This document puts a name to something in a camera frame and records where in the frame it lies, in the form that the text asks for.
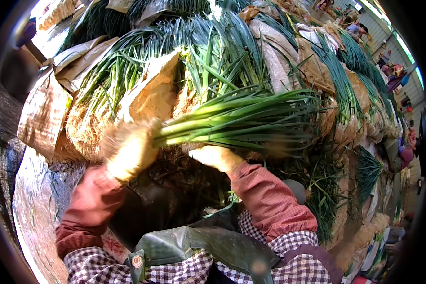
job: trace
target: green onion bundle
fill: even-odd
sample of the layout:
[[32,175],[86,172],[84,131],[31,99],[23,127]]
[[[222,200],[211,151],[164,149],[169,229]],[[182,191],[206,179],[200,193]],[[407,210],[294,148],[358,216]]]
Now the green onion bundle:
[[317,99],[306,95],[311,92],[273,94],[259,86],[234,90],[168,122],[155,137],[155,145],[203,142],[299,157],[310,144],[311,134],[306,130],[311,114],[317,111],[313,103]]
[[333,163],[318,159],[314,168],[309,172],[310,180],[307,190],[311,195],[306,200],[306,206],[317,219],[317,237],[320,244],[331,241],[332,227],[339,203],[339,175]]
[[[128,10],[131,22],[140,20],[147,5],[154,3],[152,0],[134,0]],[[158,9],[164,9],[171,14],[187,17],[195,14],[210,14],[208,0],[161,0],[157,3]]]
[[379,102],[381,105],[381,100],[379,98],[379,94],[377,93],[377,89],[375,88],[374,84],[369,80],[368,77],[364,76],[363,74],[357,73],[358,78],[361,82],[363,82],[364,86],[366,87],[366,90],[368,91],[369,100],[371,101],[371,107],[369,108],[369,117],[371,118],[371,121],[374,122],[374,115],[376,111],[382,115],[382,112],[379,107]]
[[110,39],[123,36],[131,30],[128,15],[107,9],[108,0],[100,0],[89,6],[81,18],[74,21],[57,54],[75,45],[107,35]]
[[264,82],[265,69],[257,43],[236,14],[225,13],[220,20],[180,18],[173,34],[174,46],[185,50],[183,62],[201,102]]
[[367,59],[363,50],[343,29],[339,29],[339,33],[341,34],[342,43],[347,49],[347,52],[344,50],[338,50],[337,56],[339,60],[344,62],[348,69],[365,74],[367,72],[368,65],[365,64]]
[[383,165],[369,151],[360,146],[358,160],[358,200],[363,204],[371,194]]
[[377,69],[376,66],[373,66],[371,63],[368,63],[368,71],[364,73],[364,75],[367,76],[376,87],[377,91],[380,94],[380,97],[382,98],[382,103],[385,107],[386,115],[390,119],[390,123],[394,125],[391,103],[388,101],[388,96],[386,93],[386,84],[380,74],[380,71]]
[[322,48],[313,43],[311,43],[311,48],[319,59],[328,67],[328,70],[330,70],[331,79],[336,92],[339,122],[347,124],[353,115],[355,115],[358,118],[358,121],[360,121],[361,116],[363,116],[363,112],[360,104],[358,103],[357,97],[353,92],[352,84],[350,83],[346,71],[335,54],[333,54],[328,48],[324,35],[317,33],[317,36]]
[[375,65],[373,56],[372,56],[372,50],[370,48],[370,46],[366,43],[363,42],[363,47],[364,47],[364,53],[366,54],[366,57],[368,58],[368,61],[371,62],[373,65]]
[[108,110],[111,119],[126,91],[142,75],[145,61],[172,51],[157,27],[134,30],[120,38],[82,81],[77,104],[88,105],[85,118]]

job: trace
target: button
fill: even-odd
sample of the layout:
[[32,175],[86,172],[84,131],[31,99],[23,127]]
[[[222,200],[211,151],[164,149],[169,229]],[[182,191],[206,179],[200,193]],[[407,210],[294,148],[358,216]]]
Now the button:
[[135,257],[133,257],[133,260],[131,261],[132,265],[134,266],[134,268],[139,268],[142,266],[143,263],[143,259],[142,256],[137,255]]

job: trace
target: person's right hand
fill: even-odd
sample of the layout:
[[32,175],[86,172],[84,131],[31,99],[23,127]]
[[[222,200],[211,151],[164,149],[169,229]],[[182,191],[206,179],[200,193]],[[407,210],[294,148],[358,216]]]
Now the person's right hand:
[[238,167],[243,159],[230,149],[207,145],[200,149],[191,150],[188,155],[197,161],[217,168],[220,172],[228,173]]

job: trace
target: market stall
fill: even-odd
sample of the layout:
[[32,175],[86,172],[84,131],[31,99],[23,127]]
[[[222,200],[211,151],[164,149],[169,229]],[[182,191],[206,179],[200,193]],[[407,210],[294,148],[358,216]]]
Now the market stall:
[[[319,244],[347,283],[383,273],[410,174],[396,175],[395,186],[378,145],[410,143],[409,129],[367,48],[340,26],[298,1],[94,0],[51,62],[23,106],[17,137],[28,147],[14,196],[19,240],[47,281],[67,276],[52,231],[86,165],[104,162],[105,133],[155,117],[164,121],[161,150],[148,175],[183,189],[184,222],[238,198],[225,174],[182,147],[231,148],[304,186]],[[123,260],[129,251],[106,234],[108,251]]]

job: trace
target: person's left hand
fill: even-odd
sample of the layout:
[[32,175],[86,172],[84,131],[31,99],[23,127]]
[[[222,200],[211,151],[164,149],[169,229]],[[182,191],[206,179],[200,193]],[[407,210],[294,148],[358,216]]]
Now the person's left hand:
[[161,128],[161,121],[122,123],[108,131],[101,141],[101,150],[107,160],[108,171],[118,180],[128,182],[148,168],[156,159],[158,150],[153,137]]

